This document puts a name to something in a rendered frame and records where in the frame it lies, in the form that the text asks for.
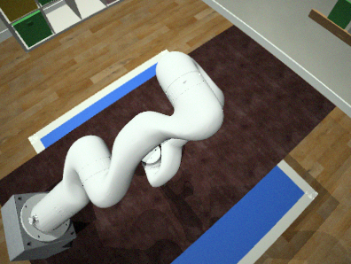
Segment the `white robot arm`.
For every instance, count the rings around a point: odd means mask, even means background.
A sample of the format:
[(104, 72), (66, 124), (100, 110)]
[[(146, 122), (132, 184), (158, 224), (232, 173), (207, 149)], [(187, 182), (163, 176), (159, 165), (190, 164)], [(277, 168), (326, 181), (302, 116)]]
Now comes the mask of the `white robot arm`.
[(120, 202), (140, 162), (150, 185), (160, 187), (177, 173), (187, 142), (207, 139), (220, 129), (224, 95), (194, 59), (171, 51), (158, 61), (156, 76), (174, 114), (139, 113), (117, 135), (112, 153), (98, 136), (74, 142), (63, 180), (48, 194), (31, 197), (21, 209), (22, 226), (32, 238), (60, 238), (70, 218), (90, 201), (102, 208)]

